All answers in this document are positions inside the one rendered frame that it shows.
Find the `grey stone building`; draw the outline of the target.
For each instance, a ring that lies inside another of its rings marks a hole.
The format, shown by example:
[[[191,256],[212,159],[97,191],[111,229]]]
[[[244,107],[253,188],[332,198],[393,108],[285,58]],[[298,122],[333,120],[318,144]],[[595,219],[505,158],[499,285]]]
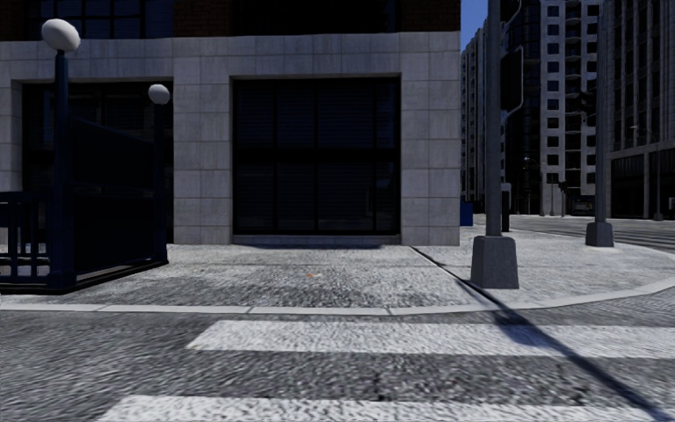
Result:
[[[0,193],[52,185],[51,18],[73,114],[170,90],[173,243],[459,243],[461,0],[0,0]]]

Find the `pale concrete building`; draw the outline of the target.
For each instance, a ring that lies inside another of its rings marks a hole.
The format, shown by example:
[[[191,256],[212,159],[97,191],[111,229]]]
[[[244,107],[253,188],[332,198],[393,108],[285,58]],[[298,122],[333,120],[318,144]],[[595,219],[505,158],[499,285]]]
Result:
[[[461,52],[461,199],[485,209],[486,64],[488,22]]]

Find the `traffic light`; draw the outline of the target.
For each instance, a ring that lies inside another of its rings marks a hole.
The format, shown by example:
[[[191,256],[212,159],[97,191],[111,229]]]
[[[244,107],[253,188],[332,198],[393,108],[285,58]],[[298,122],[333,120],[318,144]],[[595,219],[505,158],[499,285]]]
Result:
[[[486,47],[485,234],[473,242],[471,281],[484,289],[518,289],[516,242],[502,235],[500,168],[501,0],[488,0]]]

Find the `white concrete tower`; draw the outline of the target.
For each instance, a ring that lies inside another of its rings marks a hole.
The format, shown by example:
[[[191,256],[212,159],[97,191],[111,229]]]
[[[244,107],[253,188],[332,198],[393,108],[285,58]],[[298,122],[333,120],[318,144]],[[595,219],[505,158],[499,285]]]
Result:
[[[503,0],[506,180],[519,215],[593,215],[601,0]]]

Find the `grey pole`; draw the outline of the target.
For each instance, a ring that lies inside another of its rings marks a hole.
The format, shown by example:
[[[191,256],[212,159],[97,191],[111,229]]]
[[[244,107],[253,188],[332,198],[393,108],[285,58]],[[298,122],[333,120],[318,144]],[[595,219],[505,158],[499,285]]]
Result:
[[[614,246],[613,226],[606,217],[606,13],[605,0],[599,0],[598,72],[596,82],[596,164],[595,215],[586,228],[585,244],[593,247]]]

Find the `dark stairway railing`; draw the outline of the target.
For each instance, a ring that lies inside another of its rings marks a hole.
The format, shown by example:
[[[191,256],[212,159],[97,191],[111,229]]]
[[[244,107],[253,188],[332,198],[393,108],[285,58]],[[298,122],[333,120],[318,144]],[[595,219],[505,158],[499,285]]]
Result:
[[[168,261],[164,108],[169,90],[149,87],[154,138],[127,135],[69,110],[68,53],[77,29],[47,20],[54,64],[53,178],[44,192],[0,193],[0,294],[64,294]]]

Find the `grey concrete building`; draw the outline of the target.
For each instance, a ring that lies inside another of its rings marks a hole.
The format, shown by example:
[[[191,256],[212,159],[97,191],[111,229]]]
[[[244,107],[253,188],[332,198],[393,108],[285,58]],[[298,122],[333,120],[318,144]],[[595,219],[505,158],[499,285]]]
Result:
[[[675,0],[604,0],[607,212],[675,220]]]

